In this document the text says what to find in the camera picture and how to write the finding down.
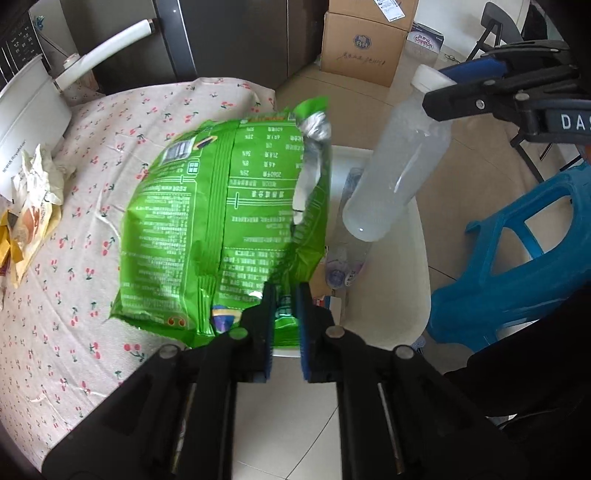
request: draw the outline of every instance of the plastic bottle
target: plastic bottle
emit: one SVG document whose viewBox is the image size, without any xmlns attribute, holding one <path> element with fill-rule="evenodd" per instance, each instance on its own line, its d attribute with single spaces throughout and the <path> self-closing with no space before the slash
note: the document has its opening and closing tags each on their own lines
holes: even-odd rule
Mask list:
<svg viewBox="0 0 591 480">
<path fill-rule="evenodd" d="M 326 284 L 330 288 L 343 288 L 351 285 L 361 271 L 371 247 L 371 244 L 362 242 L 351 235 L 343 224 L 343 208 L 353 194 L 362 174 L 362 168 L 352 168 L 345 181 L 333 235 L 335 241 L 329 244 L 329 251 L 326 255 Z"/>
<path fill-rule="evenodd" d="M 388 233 L 451 142 L 452 122 L 431 119 L 423 110 L 423 98 L 427 92 L 455 82 L 420 65 L 411 83 L 413 94 L 392 112 L 343 211 L 347 230 L 365 242 L 375 242 Z"/>
</svg>

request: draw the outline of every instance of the blue chair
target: blue chair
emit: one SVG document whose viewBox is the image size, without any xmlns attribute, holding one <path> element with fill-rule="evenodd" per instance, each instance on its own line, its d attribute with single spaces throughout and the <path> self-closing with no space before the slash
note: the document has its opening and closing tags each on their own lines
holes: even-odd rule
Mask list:
<svg viewBox="0 0 591 480">
<path fill-rule="evenodd" d="M 567 195 L 572 224 L 544 253 L 525 221 Z M 493 275 L 503 227 L 515 232 L 532 260 Z M 478 233 L 472 258 L 457 282 L 433 292 L 427 331 L 436 342 L 477 352 L 497 341 L 500 328 L 547 315 L 591 280 L 591 167 L 583 163 L 559 173 L 486 220 L 471 222 L 466 232 Z"/>
</svg>

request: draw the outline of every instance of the tablecloth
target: tablecloth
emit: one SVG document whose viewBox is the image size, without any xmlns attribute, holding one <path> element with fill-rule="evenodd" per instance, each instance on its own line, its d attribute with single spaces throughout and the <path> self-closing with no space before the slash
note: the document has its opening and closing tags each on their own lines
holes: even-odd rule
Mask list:
<svg viewBox="0 0 591 480">
<path fill-rule="evenodd" d="M 120 225 L 138 182 L 180 133 L 274 109 L 272 90 L 232 78 L 151 86 L 74 108 L 55 161 L 74 163 L 63 218 L 0 312 L 0 420 L 41 468 L 48 451 L 162 344 L 109 319 Z"/>
</svg>

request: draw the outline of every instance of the food wrapper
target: food wrapper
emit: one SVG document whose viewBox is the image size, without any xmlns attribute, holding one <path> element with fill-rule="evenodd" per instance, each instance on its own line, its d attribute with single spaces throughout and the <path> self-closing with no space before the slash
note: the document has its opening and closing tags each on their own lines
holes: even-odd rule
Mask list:
<svg viewBox="0 0 591 480">
<path fill-rule="evenodd" d="M 298 345 L 289 287 L 324 254 L 330 199 L 326 101 L 181 135 L 154 161 L 123 221 L 111 315 L 204 345 L 233 328 L 271 281 L 275 346 Z"/>
<path fill-rule="evenodd" d="M 51 154 L 38 145 L 35 155 L 22 152 L 22 170 L 12 179 L 13 205 L 7 217 L 10 241 L 22 257 L 12 255 L 11 281 L 18 287 L 43 240 L 61 220 L 64 178 L 69 172 L 53 163 Z"/>
</svg>

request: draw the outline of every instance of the snack bag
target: snack bag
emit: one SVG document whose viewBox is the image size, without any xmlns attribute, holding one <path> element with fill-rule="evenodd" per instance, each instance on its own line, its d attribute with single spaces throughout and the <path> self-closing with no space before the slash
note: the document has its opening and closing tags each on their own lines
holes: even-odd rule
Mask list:
<svg viewBox="0 0 591 480">
<path fill-rule="evenodd" d="M 235 325 L 267 280 L 288 303 L 289 286 L 324 254 L 325 109 L 313 99 L 294 113 L 207 121 L 167 147 L 125 213 L 111 316 L 195 347 Z M 281 309 L 275 346 L 297 345 L 296 320 Z"/>
</svg>

